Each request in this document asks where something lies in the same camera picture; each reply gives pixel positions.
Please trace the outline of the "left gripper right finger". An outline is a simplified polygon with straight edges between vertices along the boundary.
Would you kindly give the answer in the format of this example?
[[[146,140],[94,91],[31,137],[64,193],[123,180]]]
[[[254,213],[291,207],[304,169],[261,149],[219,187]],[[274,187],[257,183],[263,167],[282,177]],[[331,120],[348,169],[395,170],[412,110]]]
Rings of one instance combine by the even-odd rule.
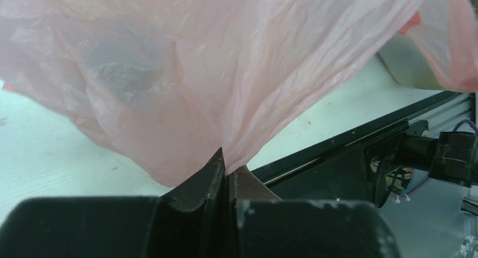
[[[228,177],[229,257],[400,257],[377,209],[363,201],[283,200],[251,171]]]

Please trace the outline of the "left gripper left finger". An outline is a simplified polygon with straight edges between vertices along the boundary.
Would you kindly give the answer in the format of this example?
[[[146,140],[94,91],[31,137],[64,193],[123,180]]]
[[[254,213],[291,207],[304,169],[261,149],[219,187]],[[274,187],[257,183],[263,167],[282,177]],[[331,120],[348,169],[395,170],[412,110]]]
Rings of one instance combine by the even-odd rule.
[[[1,226],[2,257],[221,257],[223,152],[166,194],[42,197]]]

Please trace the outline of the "pink plastic bag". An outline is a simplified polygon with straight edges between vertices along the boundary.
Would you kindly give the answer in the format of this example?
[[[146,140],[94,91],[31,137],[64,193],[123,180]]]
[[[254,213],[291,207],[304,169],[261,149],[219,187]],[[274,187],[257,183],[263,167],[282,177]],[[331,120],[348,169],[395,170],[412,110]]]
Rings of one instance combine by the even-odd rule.
[[[477,90],[470,0],[1,0],[1,78],[177,186],[219,148],[245,165],[396,33]]]

